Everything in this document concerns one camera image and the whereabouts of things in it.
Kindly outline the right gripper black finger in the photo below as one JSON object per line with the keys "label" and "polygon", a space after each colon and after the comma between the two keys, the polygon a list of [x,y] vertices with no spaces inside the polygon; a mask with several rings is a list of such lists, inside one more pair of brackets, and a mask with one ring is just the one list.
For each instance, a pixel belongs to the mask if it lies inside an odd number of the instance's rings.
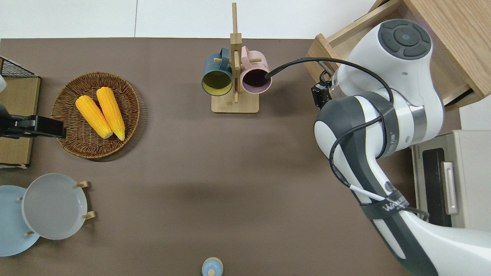
{"label": "right gripper black finger", "polygon": [[327,71],[321,72],[319,81],[311,88],[314,104],[319,110],[321,110],[328,101],[333,99],[330,95],[330,88],[332,87],[333,82],[327,80],[326,75],[328,75]]}

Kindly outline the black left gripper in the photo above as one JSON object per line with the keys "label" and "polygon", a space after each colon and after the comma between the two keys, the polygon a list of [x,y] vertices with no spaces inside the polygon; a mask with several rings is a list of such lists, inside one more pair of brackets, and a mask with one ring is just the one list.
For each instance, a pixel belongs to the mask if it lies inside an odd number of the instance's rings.
{"label": "black left gripper", "polygon": [[42,117],[40,115],[30,115],[26,123],[24,133],[15,126],[16,120],[7,112],[3,104],[0,104],[0,136],[5,138],[20,137],[51,137],[66,138],[66,128],[63,121],[53,118]]}

